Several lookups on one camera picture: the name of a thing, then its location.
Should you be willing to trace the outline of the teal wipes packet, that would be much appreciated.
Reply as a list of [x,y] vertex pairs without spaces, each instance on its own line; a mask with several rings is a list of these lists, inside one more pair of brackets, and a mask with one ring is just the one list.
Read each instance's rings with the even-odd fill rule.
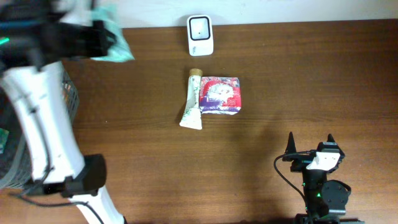
[[134,60],[129,44],[123,36],[115,5],[106,4],[96,7],[92,12],[92,19],[104,21],[106,30],[110,31],[116,37],[116,43],[108,49],[107,55],[92,57],[92,60],[117,63]]

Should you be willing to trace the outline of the red purple tissue pack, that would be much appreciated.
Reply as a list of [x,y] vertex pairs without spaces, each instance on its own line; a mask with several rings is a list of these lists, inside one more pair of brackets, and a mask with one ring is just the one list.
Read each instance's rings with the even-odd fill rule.
[[202,114],[234,115],[242,108],[237,77],[202,77],[199,107]]

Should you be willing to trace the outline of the white green tube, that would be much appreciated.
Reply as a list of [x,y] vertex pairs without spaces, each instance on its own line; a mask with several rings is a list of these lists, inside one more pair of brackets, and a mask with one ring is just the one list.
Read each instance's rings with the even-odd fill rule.
[[189,72],[187,101],[180,121],[181,127],[202,130],[201,111],[199,107],[202,75],[202,70],[198,68],[193,68]]

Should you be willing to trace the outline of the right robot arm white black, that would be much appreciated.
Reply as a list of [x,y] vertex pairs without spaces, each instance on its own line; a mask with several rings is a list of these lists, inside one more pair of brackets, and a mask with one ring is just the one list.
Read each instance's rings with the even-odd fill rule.
[[329,134],[316,149],[298,152],[294,135],[289,134],[283,155],[274,160],[274,167],[281,159],[290,162],[290,171],[302,174],[302,187],[299,190],[286,177],[283,179],[303,198],[305,214],[297,214],[294,223],[362,223],[358,219],[341,219],[346,215],[346,204],[351,195],[351,187],[339,180],[328,180],[327,175],[336,171],[345,158],[345,153]]

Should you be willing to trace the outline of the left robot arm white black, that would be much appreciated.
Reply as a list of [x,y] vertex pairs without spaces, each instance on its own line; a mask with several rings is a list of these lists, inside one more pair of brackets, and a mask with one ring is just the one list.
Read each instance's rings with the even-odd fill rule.
[[32,164],[32,182],[16,198],[60,194],[88,223],[125,223],[106,189],[104,157],[85,156],[76,143],[63,92],[63,59],[103,57],[118,41],[95,10],[95,1],[1,3],[1,88]]

